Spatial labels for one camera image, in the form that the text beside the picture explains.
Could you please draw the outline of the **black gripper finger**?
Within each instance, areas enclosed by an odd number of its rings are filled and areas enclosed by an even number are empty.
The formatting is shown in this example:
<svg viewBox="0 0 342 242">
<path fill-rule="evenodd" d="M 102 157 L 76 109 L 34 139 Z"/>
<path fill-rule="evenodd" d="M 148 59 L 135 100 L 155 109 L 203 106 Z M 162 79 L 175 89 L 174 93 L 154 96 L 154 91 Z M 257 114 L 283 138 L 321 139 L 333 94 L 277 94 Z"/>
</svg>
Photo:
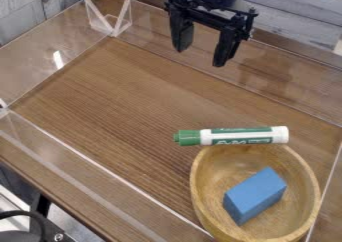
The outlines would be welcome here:
<svg viewBox="0 0 342 242">
<path fill-rule="evenodd" d="M 241 41 L 242 39 L 235 28 L 226 27 L 222 29 L 213 60 L 215 67 L 222 67 L 235 56 Z"/>
<path fill-rule="evenodd" d="M 170 10 L 170 29 L 174 48 L 183 52 L 193 44 L 194 22 L 178 9 Z"/>
</svg>

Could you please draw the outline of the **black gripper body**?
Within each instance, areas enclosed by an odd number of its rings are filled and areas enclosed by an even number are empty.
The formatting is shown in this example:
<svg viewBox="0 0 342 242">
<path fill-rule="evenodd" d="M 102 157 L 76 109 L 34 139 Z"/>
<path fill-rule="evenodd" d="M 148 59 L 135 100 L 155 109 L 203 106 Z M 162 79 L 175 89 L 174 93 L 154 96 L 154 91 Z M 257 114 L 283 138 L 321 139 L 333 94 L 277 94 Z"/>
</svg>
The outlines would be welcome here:
<svg viewBox="0 0 342 242">
<path fill-rule="evenodd" d="M 257 9 L 242 0 L 167 0 L 166 10 L 178 9 L 193 20 L 218 31 L 237 29 L 241 39 L 251 37 Z"/>
</svg>

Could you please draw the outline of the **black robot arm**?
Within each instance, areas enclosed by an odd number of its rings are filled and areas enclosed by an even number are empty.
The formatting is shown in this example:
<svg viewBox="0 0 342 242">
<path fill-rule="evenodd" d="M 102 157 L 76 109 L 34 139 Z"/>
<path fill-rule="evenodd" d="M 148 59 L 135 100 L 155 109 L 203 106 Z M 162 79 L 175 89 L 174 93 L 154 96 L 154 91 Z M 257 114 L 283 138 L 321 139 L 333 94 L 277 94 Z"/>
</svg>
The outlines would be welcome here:
<svg viewBox="0 0 342 242">
<path fill-rule="evenodd" d="M 165 10 L 178 52 L 193 44 L 195 23 L 219 31 L 213 65 L 222 67 L 234 58 L 241 42 L 251 37 L 258 11 L 241 0 L 167 0 Z"/>
</svg>

